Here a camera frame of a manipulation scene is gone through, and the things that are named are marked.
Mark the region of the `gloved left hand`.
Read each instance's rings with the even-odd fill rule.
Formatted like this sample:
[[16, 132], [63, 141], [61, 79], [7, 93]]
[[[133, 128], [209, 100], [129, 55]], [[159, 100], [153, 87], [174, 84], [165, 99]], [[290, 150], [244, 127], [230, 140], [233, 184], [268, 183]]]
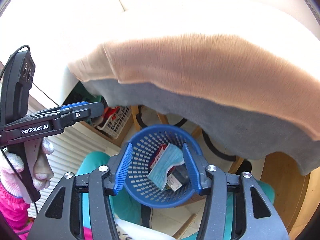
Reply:
[[1, 150], [1, 183], [11, 195], [27, 204], [40, 199], [54, 173], [47, 156], [54, 152], [46, 138], [10, 145]]

